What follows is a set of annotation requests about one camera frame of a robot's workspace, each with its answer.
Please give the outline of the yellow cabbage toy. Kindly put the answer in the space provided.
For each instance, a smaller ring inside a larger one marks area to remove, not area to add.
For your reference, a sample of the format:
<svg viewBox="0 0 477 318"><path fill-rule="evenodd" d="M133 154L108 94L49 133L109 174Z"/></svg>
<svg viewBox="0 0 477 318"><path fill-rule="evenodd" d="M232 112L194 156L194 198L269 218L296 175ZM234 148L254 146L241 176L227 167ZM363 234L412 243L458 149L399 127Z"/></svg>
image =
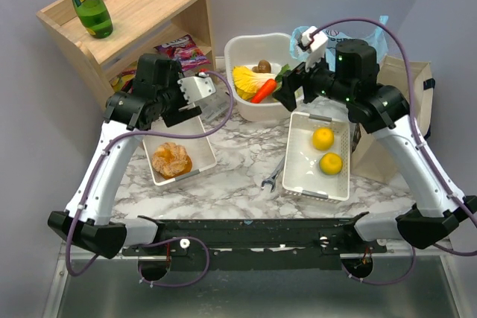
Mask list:
<svg viewBox="0 0 477 318"><path fill-rule="evenodd" d="M266 80L276 77L271 73L255 73L245 66L237 66L233 69L233 82L238 96L249 101L265 83Z"/></svg>

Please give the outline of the red chili pepper toy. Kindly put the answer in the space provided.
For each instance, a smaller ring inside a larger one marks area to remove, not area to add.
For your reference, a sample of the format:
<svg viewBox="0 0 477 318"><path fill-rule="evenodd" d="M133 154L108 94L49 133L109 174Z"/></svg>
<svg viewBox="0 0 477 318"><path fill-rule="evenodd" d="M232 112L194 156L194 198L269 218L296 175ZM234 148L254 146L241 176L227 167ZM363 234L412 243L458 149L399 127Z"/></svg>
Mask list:
<svg viewBox="0 0 477 318"><path fill-rule="evenodd" d="M270 78L259 88L256 94L250 99L252 104L261 103L266 97L277 91L282 84L283 75L290 69L289 64L284 65L274 79Z"/></svg>

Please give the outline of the orange bread slice toy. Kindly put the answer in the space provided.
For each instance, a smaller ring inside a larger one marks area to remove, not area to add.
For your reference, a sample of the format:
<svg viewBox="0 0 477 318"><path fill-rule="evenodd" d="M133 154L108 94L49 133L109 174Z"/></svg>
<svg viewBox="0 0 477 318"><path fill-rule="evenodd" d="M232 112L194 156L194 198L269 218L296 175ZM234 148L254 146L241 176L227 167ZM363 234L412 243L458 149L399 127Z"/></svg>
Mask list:
<svg viewBox="0 0 477 318"><path fill-rule="evenodd" d="M192 160L184 146L174 142L161 144L152 156L153 169L164 179L172 179L192 170Z"/></svg>

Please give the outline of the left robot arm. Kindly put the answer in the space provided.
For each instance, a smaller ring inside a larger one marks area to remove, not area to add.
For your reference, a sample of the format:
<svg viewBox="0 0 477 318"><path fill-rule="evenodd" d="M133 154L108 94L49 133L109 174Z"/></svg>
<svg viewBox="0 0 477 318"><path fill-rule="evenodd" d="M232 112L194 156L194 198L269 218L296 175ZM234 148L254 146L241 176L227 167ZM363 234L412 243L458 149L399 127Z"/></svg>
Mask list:
<svg viewBox="0 0 477 318"><path fill-rule="evenodd" d="M143 54L134 78L109 97L92 160L73 198L62 211L52 211L48 227L65 242L104 258L123 247L149 244L157 225L113 223L113 204L126 167L143 136L161 119L167 127L199 116L197 102L215 93L205 71L185 76L176 60Z"/></svg>

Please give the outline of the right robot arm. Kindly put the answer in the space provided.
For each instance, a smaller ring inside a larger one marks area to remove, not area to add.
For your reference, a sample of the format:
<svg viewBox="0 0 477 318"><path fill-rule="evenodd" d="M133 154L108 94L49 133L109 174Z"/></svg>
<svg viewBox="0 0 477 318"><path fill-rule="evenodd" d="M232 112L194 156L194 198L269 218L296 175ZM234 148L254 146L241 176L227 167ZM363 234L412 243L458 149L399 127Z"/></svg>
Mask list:
<svg viewBox="0 0 477 318"><path fill-rule="evenodd" d="M304 62L287 71L273 97L287 110L322 95L342 103L349 120L360 124L391 155L408 184L415 204L402 214L365 214L354 224L363 241L403 239L418 249L436 246L476 213L476 197L466 195L447 175L411 116L398 88L377 81L376 50L361 39L346 39L335 49L335 68L326 61L326 39L300 40Z"/></svg>

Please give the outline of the yellow lemon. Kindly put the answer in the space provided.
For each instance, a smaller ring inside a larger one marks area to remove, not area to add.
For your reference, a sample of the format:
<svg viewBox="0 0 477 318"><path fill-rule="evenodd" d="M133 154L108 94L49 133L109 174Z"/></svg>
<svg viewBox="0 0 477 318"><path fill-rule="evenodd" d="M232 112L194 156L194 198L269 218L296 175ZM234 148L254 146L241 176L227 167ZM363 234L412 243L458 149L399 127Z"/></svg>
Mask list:
<svg viewBox="0 0 477 318"><path fill-rule="evenodd" d="M334 145L335 135L328 127L317 128L312 135L312 145L317 150L326 151Z"/></svg>

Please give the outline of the green lime toy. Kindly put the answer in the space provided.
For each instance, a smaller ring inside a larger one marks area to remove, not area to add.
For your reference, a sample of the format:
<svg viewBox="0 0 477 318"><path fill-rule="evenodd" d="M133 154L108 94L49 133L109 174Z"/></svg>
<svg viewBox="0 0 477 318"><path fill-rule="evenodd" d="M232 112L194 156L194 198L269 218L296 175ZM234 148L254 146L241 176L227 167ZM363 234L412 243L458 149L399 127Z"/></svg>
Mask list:
<svg viewBox="0 0 477 318"><path fill-rule="evenodd" d="M343 168L342 158L337 153L326 153L319 161L319 168L326 175L339 174Z"/></svg>

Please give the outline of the light blue plastic grocery bag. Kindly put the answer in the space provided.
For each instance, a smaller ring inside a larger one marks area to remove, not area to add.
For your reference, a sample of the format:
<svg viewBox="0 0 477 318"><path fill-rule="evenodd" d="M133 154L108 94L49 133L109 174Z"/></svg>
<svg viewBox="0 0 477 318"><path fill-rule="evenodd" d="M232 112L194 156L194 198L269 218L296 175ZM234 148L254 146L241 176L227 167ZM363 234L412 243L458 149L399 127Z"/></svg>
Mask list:
<svg viewBox="0 0 477 318"><path fill-rule="evenodd" d="M305 61L308 55L299 47L298 42L301 34L308 29L309 26L300 26L295 28L291 35L289 52L292 58L300 62ZM326 48L326 61L329 67L332 68L335 65L335 48L337 44L345 39L351 39L351 36L331 28L327 28L324 32L329 38ZM388 44L383 29L376 27L374 31L370 35L365 36L363 40L376 49L377 60L380 62L388 52Z"/></svg>

